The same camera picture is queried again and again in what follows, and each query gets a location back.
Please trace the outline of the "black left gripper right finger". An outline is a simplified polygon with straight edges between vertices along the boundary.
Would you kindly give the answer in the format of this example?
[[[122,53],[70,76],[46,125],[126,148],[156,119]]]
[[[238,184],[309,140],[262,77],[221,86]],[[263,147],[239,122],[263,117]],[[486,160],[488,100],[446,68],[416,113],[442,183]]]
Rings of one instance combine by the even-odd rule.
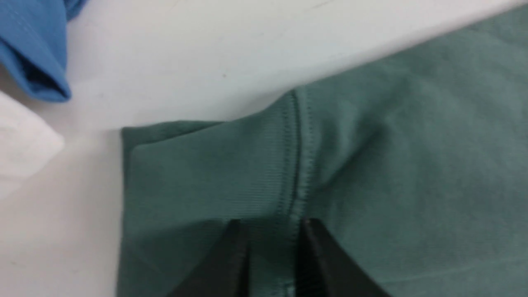
[[[322,221],[301,221],[295,260],[297,297],[388,297],[349,257]]]

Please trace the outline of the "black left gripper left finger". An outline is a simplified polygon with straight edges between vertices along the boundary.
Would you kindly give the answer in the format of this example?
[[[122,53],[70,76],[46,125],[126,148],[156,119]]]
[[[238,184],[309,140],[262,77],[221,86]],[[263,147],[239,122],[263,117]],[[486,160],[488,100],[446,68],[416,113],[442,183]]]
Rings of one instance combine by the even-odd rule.
[[[210,252],[169,297],[248,297],[250,243],[241,220],[233,219]]]

